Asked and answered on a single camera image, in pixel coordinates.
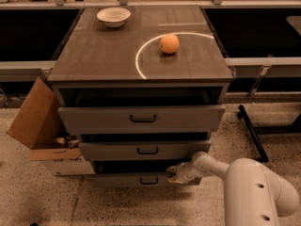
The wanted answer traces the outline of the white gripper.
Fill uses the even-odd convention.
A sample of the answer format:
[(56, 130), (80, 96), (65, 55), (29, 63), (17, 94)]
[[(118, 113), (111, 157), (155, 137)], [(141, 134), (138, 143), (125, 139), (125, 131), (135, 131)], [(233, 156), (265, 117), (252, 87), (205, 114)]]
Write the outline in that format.
[(198, 177), (198, 170), (191, 161), (183, 162), (177, 166), (170, 166), (166, 172), (175, 173), (175, 177), (167, 178), (172, 184), (186, 184)]

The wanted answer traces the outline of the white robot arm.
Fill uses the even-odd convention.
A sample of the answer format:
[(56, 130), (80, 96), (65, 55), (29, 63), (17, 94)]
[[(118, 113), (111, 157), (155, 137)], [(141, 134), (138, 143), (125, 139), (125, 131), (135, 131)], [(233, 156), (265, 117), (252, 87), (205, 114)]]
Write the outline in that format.
[(240, 158), (229, 164), (205, 152), (166, 169), (171, 183), (186, 184), (213, 174), (224, 181), (225, 226), (280, 226), (299, 206), (295, 187), (262, 163)]

